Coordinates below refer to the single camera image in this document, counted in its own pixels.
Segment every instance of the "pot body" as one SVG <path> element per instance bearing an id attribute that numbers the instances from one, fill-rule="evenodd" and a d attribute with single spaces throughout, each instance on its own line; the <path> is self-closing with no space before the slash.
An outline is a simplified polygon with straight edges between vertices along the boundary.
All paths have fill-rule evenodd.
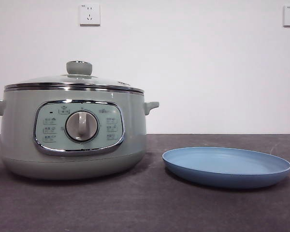
<path id="1" fill-rule="evenodd" d="M 45 102 L 89 100 L 118 106 L 124 121 L 123 140 L 114 149 L 66 155 L 49 154 L 35 140 L 35 120 Z M 145 152 L 146 105 L 141 93 L 118 90 L 14 90 L 4 93 L 1 151 L 12 172 L 40 179 L 79 179 L 123 171 Z"/>

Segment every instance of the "pot base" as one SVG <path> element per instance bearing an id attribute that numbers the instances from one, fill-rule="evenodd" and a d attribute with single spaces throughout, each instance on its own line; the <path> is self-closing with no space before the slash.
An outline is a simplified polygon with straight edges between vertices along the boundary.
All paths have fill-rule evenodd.
<path id="1" fill-rule="evenodd" d="M 30 162 L 2 158 L 5 166 L 13 173 L 47 180 L 72 180 L 98 177 L 118 173 L 136 165 L 144 152 L 126 156 L 71 162 Z"/>

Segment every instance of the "plate rim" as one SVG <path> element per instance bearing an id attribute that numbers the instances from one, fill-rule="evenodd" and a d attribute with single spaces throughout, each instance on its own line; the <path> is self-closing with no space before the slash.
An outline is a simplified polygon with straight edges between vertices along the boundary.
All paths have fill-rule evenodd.
<path id="1" fill-rule="evenodd" d="M 286 162 L 289 165 L 289 167 L 286 168 L 286 169 L 284 169 L 284 170 L 282 170 L 282 171 L 280 171 L 280 172 L 272 172 L 272 173 L 266 173 L 266 174 L 223 173 L 223 172 L 211 172 L 211 171 L 205 171 L 205 170 L 199 170 L 199 169 L 193 169 L 193 168 L 183 167 L 183 166 L 180 166 L 180 165 L 173 164 L 173 163 L 169 162 L 164 157 L 164 155 L 166 153 L 168 153 L 168 152 L 175 151 L 175 150 L 183 150 L 183 149 L 188 149 L 188 148 L 195 148 L 195 149 L 196 148 L 219 148 L 219 149 L 233 149 L 233 150 L 240 150 L 240 151 L 249 151 L 249 152 L 253 152 L 253 153 L 260 153 L 260 154 L 263 154 L 263 155 L 272 156 L 272 157 L 281 159 L 282 161 Z M 284 158 L 281 158 L 281 157 L 278 157 L 278 156 L 274 156 L 274 155 L 271 155 L 271 154 L 268 154 L 268 153 L 264 153 L 264 152 L 253 151 L 253 150 L 246 150 L 246 149 L 240 149 L 240 148 L 233 148 L 233 147 L 219 147 L 219 146 L 191 146 L 191 147 L 180 147 L 180 148 L 175 148 L 175 149 L 171 149 L 171 150 L 168 150 L 168 151 L 164 152 L 162 154 L 162 159 L 163 159 L 163 161 L 165 161 L 168 164 L 171 164 L 171 165 L 174 165 L 174 166 L 183 168 L 183 169 L 189 169 L 189 170 L 193 170 L 193 171 L 205 172 L 205 173 L 212 173 L 212 174 L 225 174 L 225 175 L 273 175 L 273 174 L 281 174 L 281 173 L 285 173 L 285 172 L 290 171 L 290 162 L 288 160 L 284 159 Z"/>

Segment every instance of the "chrome trim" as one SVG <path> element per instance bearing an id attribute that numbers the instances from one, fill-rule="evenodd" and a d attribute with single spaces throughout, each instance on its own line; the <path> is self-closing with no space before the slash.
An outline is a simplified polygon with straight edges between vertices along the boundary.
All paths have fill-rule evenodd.
<path id="1" fill-rule="evenodd" d="M 65 150 L 65 149 L 53 149 L 53 148 L 49 148 L 49 147 L 43 146 L 38 141 L 38 139 L 36 137 L 36 134 L 35 134 L 36 124 L 37 124 L 37 120 L 38 120 L 38 115 L 39 115 L 40 109 L 43 106 L 45 106 L 47 104 L 50 104 L 50 103 L 58 104 L 58 103 L 66 103 L 66 101 L 69 101 L 69 103 L 90 102 L 90 103 L 94 103 L 94 104 L 109 104 L 109 105 L 115 106 L 119 110 L 120 116 L 121 116 L 122 134 L 121 134 L 120 139 L 115 144 L 113 144 L 113 145 L 106 146 L 106 147 L 101 147 L 101 148 L 93 148 L 93 149 Z M 124 122 L 124 116 L 123 116 L 123 112 L 122 112 L 121 108 L 116 103 L 114 103 L 114 102 L 108 102 L 108 101 L 104 101 L 104 102 L 103 101 L 93 101 L 93 100 L 72 100 L 72 101 L 70 101 L 70 100 L 58 100 L 58 101 L 46 101 L 46 102 L 43 102 L 38 107 L 38 110 L 37 110 L 36 115 L 35 115 L 34 125 L 33 125 L 33 140 L 34 140 L 37 148 L 40 151 L 42 151 L 43 153 L 46 153 L 48 155 L 54 155 L 54 156 L 88 156 L 88 155 L 94 155 L 94 154 L 99 154 L 99 153 L 114 151 L 125 140 L 125 133 L 126 133 L 126 130 L 125 130 L 125 122 Z"/>
<path id="2" fill-rule="evenodd" d="M 78 87 L 78 88 L 103 88 L 103 89 L 119 89 L 125 91 L 132 91 L 132 92 L 139 92 L 144 93 L 144 90 L 139 88 L 127 87 L 127 86 L 111 86 L 111 85 L 94 85 L 89 83 L 58 83 L 58 82 L 41 82 L 41 83 L 19 83 L 19 84 L 12 84 L 7 85 L 4 87 L 4 91 L 10 89 L 10 91 L 15 90 L 15 88 L 24 88 L 26 87 L 27 90 L 33 90 L 34 88 L 46 88 L 46 87 Z"/>
<path id="3" fill-rule="evenodd" d="M 6 88 L 4 92 L 22 91 L 22 90 L 65 90 L 65 91 L 79 90 L 79 91 L 95 91 L 95 92 L 129 93 L 144 96 L 143 92 L 122 89 L 88 88 L 88 87 L 14 87 L 14 88 Z"/>

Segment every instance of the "button icon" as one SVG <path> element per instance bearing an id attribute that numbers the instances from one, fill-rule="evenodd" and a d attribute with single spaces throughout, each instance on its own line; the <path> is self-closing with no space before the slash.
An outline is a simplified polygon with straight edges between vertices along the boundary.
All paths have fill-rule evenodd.
<path id="1" fill-rule="evenodd" d="M 67 106 L 64 105 L 64 106 L 60 107 L 60 109 L 58 110 L 58 113 L 60 115 L 68 115 L 70 113 L 70 110 Z"/>
<path id="2" fill-rule="evenodd" d="M 56 127 L 44 127 L 43 133 L 44 134 L 57 134 Z"/>
<path id="3" fill-rule="evenodd" d="M 43 137 L 43 141 L 45 143 L 54 143 L 54 142 L 56 142 L 56 136 L 55 135 L 46 135 Z"/>
<path id="4" fill-rule="evenodd" d="M 116 134 L 107 134 L 106 135 L 106 139 L 107 140 L 116 140 L 117 139 L 117 135 Z"/>
<path id="5" fill-rule="evenodd" d="M 108 124 L 106 126 L 106 128 L 107 128 L 107 132 L 117 132 L 118 131 L 117 124 Z"/>
<path id="6" fill-rule="evenodd" d="M 115 124 L 117 123 L 117 119 L 114 117 L 107 117 L 106 118 L 106 124 Z"/>
<path id="7" fill-rule="evenodd" d="M 44 125 L 55 125 L 56 124 L 56 119 L 55 118 L 45 118 L 43 120 Z"/>

